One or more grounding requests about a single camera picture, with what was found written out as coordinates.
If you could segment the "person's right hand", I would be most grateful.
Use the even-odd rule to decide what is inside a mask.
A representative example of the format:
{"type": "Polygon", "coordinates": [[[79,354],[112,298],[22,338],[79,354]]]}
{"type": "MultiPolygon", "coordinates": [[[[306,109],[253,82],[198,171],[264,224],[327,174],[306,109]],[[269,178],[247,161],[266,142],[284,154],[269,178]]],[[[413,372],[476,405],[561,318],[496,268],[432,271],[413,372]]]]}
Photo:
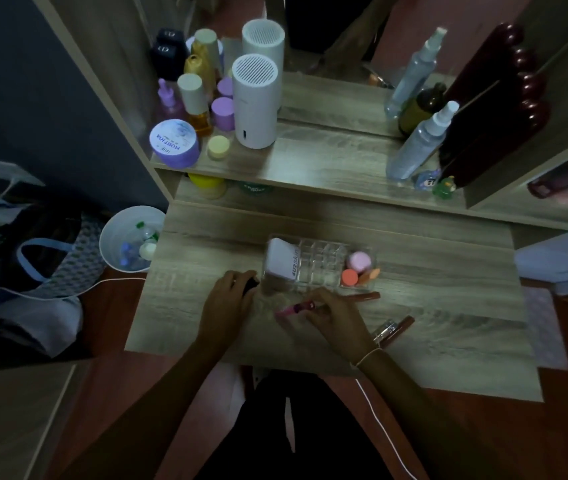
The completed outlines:
{"type": "Polygon", "coordinates": [[[301,302],[312,300],[316,303],[315,310],[305,312],[309,322],[320,331],[338,355],[352,366],[359,367],[368,356],[380,348],[373,341],[361,317],[358,303],[348,301],[346,296],[326,288],[318,288],[311,291],[301,302]]]}

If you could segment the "person's left hand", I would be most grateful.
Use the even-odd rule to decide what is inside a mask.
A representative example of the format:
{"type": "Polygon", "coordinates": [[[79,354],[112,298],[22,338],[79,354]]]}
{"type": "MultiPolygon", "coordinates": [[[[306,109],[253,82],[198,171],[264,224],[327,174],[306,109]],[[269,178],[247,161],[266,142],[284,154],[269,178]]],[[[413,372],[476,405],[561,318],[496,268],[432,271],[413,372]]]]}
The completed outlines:
{"type": "Polygon", "coordinates": [[[196,338],[198,347],[217,360],[237,339],[250,312],[250,309],[231,309],[223,305],[223,276],[208,294],[196,338]]]}

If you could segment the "pink lipstick tube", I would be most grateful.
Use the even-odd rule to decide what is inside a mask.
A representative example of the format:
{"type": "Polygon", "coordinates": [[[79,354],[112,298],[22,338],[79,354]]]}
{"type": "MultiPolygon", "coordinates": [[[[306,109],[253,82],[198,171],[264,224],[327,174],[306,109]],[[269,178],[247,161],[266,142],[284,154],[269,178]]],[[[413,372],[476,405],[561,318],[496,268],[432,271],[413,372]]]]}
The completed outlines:
{"type": "Polygon", "coordinates": [[[283,319],[292,315],[300,314],[301,312],[313,311],[316,308],[316,303],[312,300],[303,301],[294,305],[289,305],[282,310],[275,312],[275,317],[283,319]]]}

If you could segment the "person's left forearm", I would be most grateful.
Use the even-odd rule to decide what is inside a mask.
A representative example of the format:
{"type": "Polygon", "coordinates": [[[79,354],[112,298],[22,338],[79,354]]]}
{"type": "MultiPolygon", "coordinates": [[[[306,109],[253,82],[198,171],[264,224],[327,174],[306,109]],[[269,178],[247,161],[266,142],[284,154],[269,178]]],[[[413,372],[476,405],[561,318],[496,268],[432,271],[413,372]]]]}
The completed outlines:
{"type": "Polygon", "coordinates": [[[58,480],[153,480],[194,397],[229,347],[198,337],[58,480]]]}

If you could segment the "person's right forearm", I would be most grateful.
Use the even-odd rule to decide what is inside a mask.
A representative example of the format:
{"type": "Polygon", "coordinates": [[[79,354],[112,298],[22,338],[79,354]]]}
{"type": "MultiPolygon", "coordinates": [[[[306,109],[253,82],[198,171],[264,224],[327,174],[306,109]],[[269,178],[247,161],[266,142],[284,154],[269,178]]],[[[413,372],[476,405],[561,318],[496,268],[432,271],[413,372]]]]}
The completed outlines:
{"type": "Polygon", "coordinates": [[[520,480],[384,351],[357,368],[392,411],[430,480],[520,480]]]}

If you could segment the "white square box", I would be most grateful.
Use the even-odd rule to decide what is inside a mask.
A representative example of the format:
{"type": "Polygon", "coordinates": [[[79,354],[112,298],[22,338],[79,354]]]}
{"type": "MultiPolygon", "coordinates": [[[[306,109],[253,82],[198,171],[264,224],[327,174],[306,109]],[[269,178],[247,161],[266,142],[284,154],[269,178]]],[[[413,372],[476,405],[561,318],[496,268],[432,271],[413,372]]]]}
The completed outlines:
{"type": "Polygon", "coordinates": [[[287,282],[297,278],[301,250],[298,245],[281,238],[272,238],[267,244],[264,272],[287,282]]]}

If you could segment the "clear acrylic makeup organizer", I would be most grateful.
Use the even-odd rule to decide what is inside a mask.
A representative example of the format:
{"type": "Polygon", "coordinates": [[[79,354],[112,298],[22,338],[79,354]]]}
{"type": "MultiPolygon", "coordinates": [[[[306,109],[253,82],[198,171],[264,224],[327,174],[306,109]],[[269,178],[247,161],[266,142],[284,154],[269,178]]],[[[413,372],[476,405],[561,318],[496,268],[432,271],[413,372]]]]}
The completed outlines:
{"type": "Polygon", "coordinates": [[[382,276],[382,268],[376,256],[376,250],[360,242],[339,242],[313,238],[303,238],[295,235],[272,234],[267,240],[262,266],[262,280],[274,290],[281,292],[305,293],[313,289],[324,287],[340,294],[359,294],[373,290],[375,282],[382,276]],[[268,276],[264,272],[265,254],[267,244],[272,238],[281,238],[298,245],[301,250],[300,263],[296,281],[287,282],[268,276]],[[342,287],[340,284],[341,272],[348,268],[346,259],[354,251],[364,251],[371,256],[372,268],[380,268],[378,278],[363,287],[342,287]]]}

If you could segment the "pink makeup sponge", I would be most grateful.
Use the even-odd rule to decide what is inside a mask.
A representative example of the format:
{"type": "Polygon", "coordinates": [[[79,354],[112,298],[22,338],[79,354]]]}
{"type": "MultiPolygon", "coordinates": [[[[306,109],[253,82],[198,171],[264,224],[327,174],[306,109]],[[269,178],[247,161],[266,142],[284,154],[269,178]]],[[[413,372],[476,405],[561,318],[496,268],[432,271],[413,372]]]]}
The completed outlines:
{"type": "Polygon", "coordinates": [[[364,251],[354,251],[346,259],[347,267],[355,271],[358,275],[371,270],[372,264],[371,256],[364,251]]]}

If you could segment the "yellow lidded jar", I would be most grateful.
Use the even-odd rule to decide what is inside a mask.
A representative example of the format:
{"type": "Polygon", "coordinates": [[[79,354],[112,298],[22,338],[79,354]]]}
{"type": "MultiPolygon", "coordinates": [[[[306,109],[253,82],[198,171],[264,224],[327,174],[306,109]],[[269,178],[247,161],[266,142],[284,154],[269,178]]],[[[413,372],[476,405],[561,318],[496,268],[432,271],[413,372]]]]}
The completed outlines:
{"type": "Polygon", "coordinates": [[[224,178],[189,173],[189,180],[194,184],[200,195],[207,200],[217,200],[224,196],[227,184],[224,178]]]}

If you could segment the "brown clear-capped lip gloss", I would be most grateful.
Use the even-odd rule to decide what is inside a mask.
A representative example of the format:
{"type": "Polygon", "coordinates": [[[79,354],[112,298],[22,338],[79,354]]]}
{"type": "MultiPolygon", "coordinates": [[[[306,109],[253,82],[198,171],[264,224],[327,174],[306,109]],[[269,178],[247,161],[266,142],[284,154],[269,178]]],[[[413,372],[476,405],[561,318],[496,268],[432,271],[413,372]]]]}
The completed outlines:
{"type": "Polygon", "coordinates": [[[415,323],[415,318],[408,315],[400,322],[387,320],[373,332],[373,341],[380,349],[386,349],[415,323]]]}

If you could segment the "clear plastic bottle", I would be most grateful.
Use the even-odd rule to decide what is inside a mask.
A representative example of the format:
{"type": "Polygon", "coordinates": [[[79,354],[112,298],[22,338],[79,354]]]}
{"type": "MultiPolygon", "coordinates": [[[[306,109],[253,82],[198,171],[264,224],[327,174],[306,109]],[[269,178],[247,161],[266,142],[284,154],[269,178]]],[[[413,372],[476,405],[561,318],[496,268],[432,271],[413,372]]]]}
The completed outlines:
{"type": "Polygon", "coordinates": [[[128,271],[147,269],[154,257],[158,241],[159,231],[155,226],[144,221],[138,222],[135,235],[121,244],[120,266],[128,271]]]}

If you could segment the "person's black trousers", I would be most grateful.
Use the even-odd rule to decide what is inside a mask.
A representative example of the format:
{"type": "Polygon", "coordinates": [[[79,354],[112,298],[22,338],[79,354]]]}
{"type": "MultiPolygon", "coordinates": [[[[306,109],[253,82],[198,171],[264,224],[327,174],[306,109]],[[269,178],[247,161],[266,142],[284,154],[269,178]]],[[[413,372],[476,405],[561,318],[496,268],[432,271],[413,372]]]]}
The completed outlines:
{"type": "Polygon", "coordinates": [[[193,480],[394,480],[343,401],[316,374],[272,369],[193,480]]]}

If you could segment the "white waste bin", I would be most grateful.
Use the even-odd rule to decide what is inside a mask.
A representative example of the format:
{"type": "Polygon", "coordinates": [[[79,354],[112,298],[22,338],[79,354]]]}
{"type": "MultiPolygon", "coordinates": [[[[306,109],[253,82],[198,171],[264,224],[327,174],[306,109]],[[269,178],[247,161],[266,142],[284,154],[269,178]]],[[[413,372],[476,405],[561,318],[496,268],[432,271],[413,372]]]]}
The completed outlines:
{"type": "Polygon", "coordinates": [[[120,247],[125,241],[131,239],[136,233],[136,224],[144,221],[153,225],[160,233],[162,232],[166,213],[150,206],[134,206],[121,210],[112,216],[104,226],[100,235],[99,248],[104,261],[117,271],[122,273],[142,273],[149,270],[128,271],[122,268],[120,261],[120,247]]]}

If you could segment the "small pale yellow jar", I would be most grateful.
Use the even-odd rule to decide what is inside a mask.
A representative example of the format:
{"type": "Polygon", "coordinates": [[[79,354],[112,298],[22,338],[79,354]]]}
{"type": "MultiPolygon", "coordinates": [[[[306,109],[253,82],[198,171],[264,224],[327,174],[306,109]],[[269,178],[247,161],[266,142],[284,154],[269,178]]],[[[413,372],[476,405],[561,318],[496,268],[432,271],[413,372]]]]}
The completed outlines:
{"type": "Polygon", "coordinates": [[[208,139],[207,154],[213,161],[224,160],[230,151],[231,141],[223,135],[212,136],[208,139]]]}

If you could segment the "purple round tub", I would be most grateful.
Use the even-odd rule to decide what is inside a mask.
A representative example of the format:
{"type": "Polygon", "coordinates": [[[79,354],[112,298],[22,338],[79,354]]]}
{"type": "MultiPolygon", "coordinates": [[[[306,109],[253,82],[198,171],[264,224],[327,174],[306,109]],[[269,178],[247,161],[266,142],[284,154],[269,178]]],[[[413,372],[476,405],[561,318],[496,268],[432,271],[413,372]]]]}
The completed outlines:
{"type": "Polygon", "coordinates": [[[154,154],[173,169],[190,168],[199,159],[200,142],[192,125],[184,120],[165,120],[155,125],[149,135],[154,154]]]}

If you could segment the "lilac capped jar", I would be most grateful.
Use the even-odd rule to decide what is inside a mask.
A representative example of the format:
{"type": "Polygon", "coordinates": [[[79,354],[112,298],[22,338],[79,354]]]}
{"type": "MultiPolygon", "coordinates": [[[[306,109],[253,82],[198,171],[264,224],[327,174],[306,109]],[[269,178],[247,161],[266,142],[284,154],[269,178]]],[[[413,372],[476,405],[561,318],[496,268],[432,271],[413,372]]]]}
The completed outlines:
{"type": "Polygon", "coordinates": [[[211,104],[216,128],[224,132],[235,130],[235,108],[233,99],[225,96],[216,98],[211,104]]]}

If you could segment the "white cylindrical grille device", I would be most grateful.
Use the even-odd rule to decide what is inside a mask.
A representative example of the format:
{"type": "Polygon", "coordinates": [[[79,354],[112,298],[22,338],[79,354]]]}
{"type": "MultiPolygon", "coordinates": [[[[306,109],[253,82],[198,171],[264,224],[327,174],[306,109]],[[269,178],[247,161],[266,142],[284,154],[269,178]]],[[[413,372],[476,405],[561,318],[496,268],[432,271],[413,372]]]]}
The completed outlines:
{"type": "Polygon", "coordinates": [[[276,140],[280,71],[265,55],[245,54],[234,61],[232,74],[236,140],[249,149],[264,149],[276,140]]]}

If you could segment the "amber bottle with beige cap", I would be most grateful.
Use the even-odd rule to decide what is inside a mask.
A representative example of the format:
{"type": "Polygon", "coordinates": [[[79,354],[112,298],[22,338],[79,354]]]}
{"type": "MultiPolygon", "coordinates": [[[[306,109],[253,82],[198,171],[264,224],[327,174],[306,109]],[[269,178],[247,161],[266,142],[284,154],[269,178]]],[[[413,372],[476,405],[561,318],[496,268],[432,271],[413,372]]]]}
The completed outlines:
{"type": "Polygon", "coordinates": [[[211,136],[214,128],[203,80],[195,73],[184,73],[177,79],[187,121],[199,138],[211,136]]]}

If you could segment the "small blue figurine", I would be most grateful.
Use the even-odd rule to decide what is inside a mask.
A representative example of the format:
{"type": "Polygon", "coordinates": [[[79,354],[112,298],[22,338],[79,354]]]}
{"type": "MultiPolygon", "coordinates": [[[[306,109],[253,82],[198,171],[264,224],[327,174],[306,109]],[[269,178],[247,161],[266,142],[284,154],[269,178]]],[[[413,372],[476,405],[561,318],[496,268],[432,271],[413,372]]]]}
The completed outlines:
{"type": "Polygon", "coordinates": [[[419,172],[413,178],[414,189],[416,191],[432,193],[434,186],[440,179],[440,174],[440,169],[431,169],[419,172]]]}

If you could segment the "purple dropper bottle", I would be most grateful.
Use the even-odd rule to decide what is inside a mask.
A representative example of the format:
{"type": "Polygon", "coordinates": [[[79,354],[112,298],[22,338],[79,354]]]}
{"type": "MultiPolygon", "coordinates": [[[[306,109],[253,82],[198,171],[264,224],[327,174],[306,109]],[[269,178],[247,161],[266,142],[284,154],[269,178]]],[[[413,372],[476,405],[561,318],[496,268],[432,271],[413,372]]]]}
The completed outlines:
{"type": "Polygon", "coordinates": [[[157,122],[165,120],[186,120],[184,104],[178,94],[175,93],[171,82],[158,79],[159,106],[157,109],[157,122]]]}

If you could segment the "patterned tote bag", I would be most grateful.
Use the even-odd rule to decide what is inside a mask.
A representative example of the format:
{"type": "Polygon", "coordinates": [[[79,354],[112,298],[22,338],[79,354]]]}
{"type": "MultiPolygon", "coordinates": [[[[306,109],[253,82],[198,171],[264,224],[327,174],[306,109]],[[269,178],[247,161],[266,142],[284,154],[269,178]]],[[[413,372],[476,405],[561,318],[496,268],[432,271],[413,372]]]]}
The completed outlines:
{"type": "Polygon", "coordinates": [[[0,290],[32,299],[78,296],[106,264],[105,221],[76,205],[0,206],[0,290]]]}

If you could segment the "small green figurine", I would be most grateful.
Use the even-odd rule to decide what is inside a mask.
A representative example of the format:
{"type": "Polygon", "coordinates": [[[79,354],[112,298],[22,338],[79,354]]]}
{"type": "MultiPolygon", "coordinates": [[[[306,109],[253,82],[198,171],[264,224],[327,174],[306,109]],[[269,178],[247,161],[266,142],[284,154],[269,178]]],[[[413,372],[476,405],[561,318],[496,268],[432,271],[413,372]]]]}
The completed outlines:
{"type": "Polygon", "coordinates": [[[456,182],[454,176],[447,176],[439,179],[433,186],[432,194],[441,200],[450,200],[456,192],[456,182]]]}

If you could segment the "grey white cloth bag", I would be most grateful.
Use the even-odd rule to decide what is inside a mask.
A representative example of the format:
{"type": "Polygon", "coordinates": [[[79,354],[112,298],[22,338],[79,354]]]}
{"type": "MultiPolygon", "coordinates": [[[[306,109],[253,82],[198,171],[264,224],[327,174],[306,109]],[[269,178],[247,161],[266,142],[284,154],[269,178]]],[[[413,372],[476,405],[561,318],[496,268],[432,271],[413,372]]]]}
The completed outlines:
{"type": "Polygon", "coordinates": [[[83,322],[77,297],[37,300],[0,292],[0,349],[56,359],[76,344],[83,322]]]}

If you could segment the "clear spray bottle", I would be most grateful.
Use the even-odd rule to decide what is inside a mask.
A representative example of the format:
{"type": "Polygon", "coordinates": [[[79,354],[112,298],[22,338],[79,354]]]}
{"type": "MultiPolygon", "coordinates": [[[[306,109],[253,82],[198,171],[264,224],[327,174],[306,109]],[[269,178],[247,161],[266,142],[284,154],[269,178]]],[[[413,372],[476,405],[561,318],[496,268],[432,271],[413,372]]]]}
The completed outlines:
{"type": "Polygon", "coordinates": [[[449,101],[440,111],[416,127],[394,157],[386,164],[388,180],[408,180],[446,138],[453,117],[459,111],[456,101],[449,101]]]}

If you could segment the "black perfume bottle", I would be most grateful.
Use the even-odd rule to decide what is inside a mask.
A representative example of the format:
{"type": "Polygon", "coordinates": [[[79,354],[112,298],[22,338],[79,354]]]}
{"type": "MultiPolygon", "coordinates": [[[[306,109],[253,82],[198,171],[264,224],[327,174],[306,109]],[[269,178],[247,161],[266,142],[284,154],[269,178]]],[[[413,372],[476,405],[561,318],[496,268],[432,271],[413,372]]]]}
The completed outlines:
{"type": "Polygon", "coordinates": [[[184,73],[185,61],[190,55],[182,31],[162,28],[150,49],[153,68],[159,79],[176,82],[184,73]]]}

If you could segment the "dark olive bottle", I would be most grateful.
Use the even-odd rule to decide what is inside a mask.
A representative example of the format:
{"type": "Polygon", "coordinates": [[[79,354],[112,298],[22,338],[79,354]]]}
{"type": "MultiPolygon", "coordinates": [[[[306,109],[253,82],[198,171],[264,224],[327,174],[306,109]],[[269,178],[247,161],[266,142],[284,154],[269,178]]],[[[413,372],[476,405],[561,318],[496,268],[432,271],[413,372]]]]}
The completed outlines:
{"type": "Polygon", "coordinates": [[[422,89],[407,101],[398,118],[398,129],[404,138],[408,138],[422,121],[431,118],[445,106],[447,89],[445,83],[438,82],[431,88],[422,89]]]}

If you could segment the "vanity mirror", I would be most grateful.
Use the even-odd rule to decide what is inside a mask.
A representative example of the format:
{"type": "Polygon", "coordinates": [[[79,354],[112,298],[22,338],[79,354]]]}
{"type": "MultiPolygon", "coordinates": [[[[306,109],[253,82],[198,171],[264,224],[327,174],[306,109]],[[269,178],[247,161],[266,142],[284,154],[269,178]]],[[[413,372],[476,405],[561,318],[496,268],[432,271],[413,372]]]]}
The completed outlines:
{"type": "MultiPolygon", "coordinates": [[[[390,61],[407,55],[426,39],[433,60],[446,54],[440,42],[459,38],[462,49],[478,43],[484,19],[475,8],[488,0],[230,0],[234,11],[223,8],[205,16],[205,25],[194,32],[194,45],[206,45],[212,32],[217,36],[246,41],[246,28],[274,31],[280,52],[272,55],[291,72],[299,52],[318,57],[309,69],[315,75],[355,70],[362,63],[382,61],[382,49],[390,48],[390,61]]],[[[506,0],[495,0],[498,9],[506,0]]]]}

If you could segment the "pale patterned mat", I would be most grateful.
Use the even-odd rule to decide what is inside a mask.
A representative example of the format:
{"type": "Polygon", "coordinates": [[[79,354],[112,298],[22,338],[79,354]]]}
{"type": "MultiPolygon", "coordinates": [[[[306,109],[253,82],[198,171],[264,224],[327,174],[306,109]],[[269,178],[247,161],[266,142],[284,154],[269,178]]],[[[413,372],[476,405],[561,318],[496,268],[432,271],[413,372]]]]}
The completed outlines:
{"type": "Polygon", "coordinates": [[[550,290],[523,287],[527,334],[539,368],[568,371],[568,355],[550,290]]]}

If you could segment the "wooden side cabinet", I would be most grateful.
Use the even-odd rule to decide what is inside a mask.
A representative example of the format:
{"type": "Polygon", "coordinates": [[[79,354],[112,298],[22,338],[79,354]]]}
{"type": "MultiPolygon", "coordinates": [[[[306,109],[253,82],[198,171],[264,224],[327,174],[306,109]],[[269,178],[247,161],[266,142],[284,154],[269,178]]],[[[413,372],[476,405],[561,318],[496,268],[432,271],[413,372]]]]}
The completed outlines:
{"type": "Polygon", "coordinates": [[[0,480],[44,480],[90,364],[0,370],[0,480]]]}

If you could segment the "white folded sheets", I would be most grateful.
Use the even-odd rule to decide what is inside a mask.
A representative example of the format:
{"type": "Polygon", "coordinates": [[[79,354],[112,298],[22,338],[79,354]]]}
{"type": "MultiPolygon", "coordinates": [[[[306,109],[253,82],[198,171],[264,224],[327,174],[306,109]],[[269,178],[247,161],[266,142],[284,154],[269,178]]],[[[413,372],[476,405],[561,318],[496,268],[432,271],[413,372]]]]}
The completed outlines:
{"type": "Polygon", "coordinates": [[[525,225],[510,229],[519,276],[550,283],[557,295],[568,296],[568,232],[525,225]]]}

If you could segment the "dark maroon bumpy case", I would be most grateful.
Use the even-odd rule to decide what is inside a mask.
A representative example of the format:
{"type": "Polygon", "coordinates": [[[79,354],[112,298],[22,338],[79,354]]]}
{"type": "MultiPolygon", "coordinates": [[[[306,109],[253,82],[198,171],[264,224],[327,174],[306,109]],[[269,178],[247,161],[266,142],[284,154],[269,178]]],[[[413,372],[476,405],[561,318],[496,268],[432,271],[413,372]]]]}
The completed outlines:
{"type": "Polygon", "coordinates": [[[446,92],[461,109],[439,149],[440,180],[473,183],[547,124],[547,77],[524,35],[515,23],[496,26],[446,92]]]}

